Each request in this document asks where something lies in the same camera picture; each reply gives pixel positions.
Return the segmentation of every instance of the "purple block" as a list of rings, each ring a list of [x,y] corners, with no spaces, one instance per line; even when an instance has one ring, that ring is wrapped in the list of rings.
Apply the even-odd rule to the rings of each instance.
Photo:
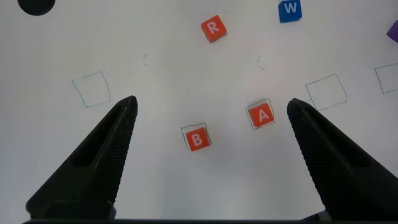
[[[392,25],[390,30],[388,31],[387,35],[393,39],[394,41],[398,42],[398,21]]]

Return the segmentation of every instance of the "letter block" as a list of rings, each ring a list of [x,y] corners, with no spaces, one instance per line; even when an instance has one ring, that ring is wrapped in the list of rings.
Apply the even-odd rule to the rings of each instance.
[[[398,42],[398,21],[396,21],[390,30],[388,31],[387,35],[393,39],[394,41]]]
[[[246,108],[253,129],[275,122],[269,99],[262,100]]]
[[[226,28],[220,17],[214,16],[211,19],[201,24],[201,29],[205,33],[209,42],[214,42],[216,39],[226,34]]]
[[[300,0],[282,1],[278,5],[280,22],[293,22],[299,20],[301,13]]]
[[[189,125],[182,128],[187,147],[193,152],[198,149],[203,149],[211,144],[210,138],[207,134],[206,124]]]

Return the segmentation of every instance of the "orange block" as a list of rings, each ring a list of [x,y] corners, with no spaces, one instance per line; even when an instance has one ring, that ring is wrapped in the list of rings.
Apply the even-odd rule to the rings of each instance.
[[[205,128],[198,128],[185,135],[192,152],[210,145]]]
[[[256,128],[274,121],[274,115],[272,114],[268,103],[263,103],[255,108],[251,108],[249,110],[249,114],[250,119]]]
[[[226,34],[226,28],[218,15],[202,23],[201,29],[210,42],[214,42]]]

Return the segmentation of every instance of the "letter a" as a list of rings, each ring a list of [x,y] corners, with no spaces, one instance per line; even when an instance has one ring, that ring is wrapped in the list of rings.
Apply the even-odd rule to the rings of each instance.
[[[266,112],[264,112],[263,110],[259,111],[260,114],[260,122],[262,122],[262,120],[265,119],[269,119],[268,115],[266,114]]]

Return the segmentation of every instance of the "white table surface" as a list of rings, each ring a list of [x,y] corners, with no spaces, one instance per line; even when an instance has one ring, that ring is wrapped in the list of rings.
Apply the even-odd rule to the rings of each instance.
[[[302,0],[281,24],[278,0],[57,0],[46,15],[0,1],[0,219],[25,203],[120,99],[139,114],[117,218],[301,219],[324,210],[286,106],[339,76],[347,102],[322,114],[398,174],[398,91],[375,67],[398,62],[386,32],[395,0]],[[200,24],[220,15],[210,44]],[[150,67],[142,64],[142,57]],[[264,70],[256,60],[261,56]],[[85,108],[71,81],[102,71],[111,101]],[[275,123],[252,130],[245,107],[270,98]],[[180,128],[206,122],[209,148],[187,150]]]

